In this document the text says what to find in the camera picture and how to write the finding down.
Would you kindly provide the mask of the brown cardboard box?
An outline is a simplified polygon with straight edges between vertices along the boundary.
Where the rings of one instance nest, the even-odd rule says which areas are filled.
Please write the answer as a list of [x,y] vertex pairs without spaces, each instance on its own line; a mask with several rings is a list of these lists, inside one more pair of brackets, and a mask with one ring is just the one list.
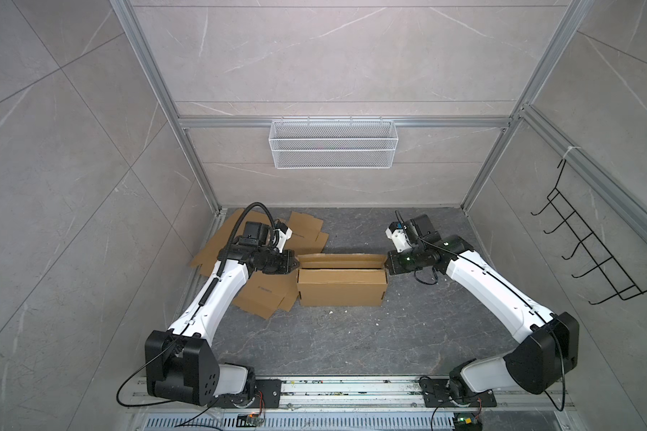
[[380,307],[388,281],[382,254],[300,255],[298,294],[306,307]]

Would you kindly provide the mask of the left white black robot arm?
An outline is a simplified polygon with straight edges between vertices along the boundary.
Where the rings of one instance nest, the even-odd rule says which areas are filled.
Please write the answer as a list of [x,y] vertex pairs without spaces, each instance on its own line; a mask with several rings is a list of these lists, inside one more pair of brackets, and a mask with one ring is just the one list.
[[239,291],[255,273],[287,275],[298,267],[285,248],[292,231],[277,222],[248,222],[230,240],[206,284],[183,314],[164,332],[154,330],[145,343],[147,392],[169,402],[207,406],[214,400],[249,405],[256,393],[249,366],[220,364],[212,344],[219,323]]

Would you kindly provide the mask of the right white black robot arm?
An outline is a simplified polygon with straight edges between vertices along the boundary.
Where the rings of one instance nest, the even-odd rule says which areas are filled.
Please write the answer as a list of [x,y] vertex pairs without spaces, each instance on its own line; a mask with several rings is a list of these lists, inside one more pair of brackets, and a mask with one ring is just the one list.
[[430,269],[434,278],[449,278],[472,294],[517,341],[514,350],[454,368],[447,384],[452,402],[467,404],[481,393],[519,387],[546,393],[578,363],[580,325],[562,312],[540,305],[493,269],[466,240],[442,236],[427,215],[398,217],[386,228],[394,247],[386,258],[391,275]]

